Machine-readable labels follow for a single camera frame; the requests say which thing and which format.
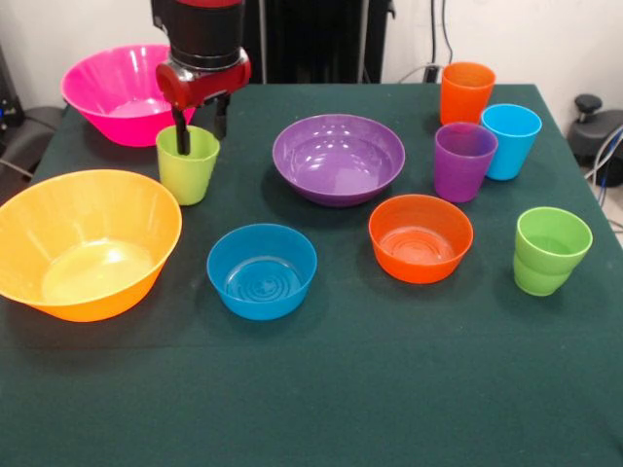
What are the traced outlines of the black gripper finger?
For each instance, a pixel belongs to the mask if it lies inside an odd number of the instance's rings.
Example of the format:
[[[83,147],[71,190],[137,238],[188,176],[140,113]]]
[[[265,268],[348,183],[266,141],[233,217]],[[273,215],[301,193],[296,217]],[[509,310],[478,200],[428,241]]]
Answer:
[[[214,134],[216,137],[227,135],[227,114],[229,107],[229,96],[222,94],[216,98],[216,112],[214,117]]]
[[[171,107],[172,118],[175,123],[177,153],[187,156],[190,154],[190,133],[182,110]]]

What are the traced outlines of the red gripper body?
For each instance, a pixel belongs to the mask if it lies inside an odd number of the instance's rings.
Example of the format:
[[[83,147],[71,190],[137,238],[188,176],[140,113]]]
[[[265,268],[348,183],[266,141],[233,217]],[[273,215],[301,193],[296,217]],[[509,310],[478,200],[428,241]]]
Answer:
[[[244,49],[233,66],[217,70],[184,67],[172,58],[156,67],[157,85],[172,108],[186,110],[204,105],[222,94],[244,88],[251,77],[251,63]]]

